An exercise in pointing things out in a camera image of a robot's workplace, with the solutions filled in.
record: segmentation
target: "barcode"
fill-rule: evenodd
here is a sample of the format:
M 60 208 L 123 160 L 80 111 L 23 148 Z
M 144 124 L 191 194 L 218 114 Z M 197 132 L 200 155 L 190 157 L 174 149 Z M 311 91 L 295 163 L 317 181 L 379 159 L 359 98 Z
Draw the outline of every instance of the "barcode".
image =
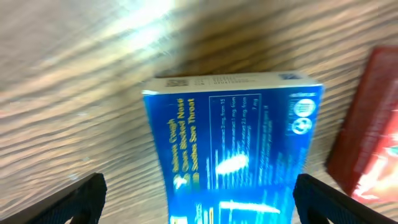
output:
M 283 73 L 283 74 L 279 74 L 279 76 L 283 79 L 283 80 L 292 80 L 292 79 L 301 79 L 300 76 L 293 74 L 293 73 Z
M 167 80 L 166 87 L 188 86 L 188 80 Z

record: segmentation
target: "red box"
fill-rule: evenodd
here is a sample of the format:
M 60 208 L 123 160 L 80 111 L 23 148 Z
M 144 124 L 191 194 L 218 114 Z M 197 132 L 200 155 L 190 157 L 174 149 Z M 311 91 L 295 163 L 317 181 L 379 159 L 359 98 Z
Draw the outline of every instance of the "red box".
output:
M 398 47 L 374 49 L 326 166 L 360 202 L 398 201 Z

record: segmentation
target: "wooden surface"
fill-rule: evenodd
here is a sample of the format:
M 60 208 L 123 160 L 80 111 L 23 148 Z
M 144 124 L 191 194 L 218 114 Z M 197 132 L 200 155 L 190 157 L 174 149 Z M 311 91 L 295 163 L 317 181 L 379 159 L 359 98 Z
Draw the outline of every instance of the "wooden surface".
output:
M 323 162 L 376 44 L 398 44 L 396 0 L 0 0 L 0 217 L 102 172 L 100 223 L 167 223 L 141 89 L 172 75 L 323 82 L 307 171 L 336 187 Z

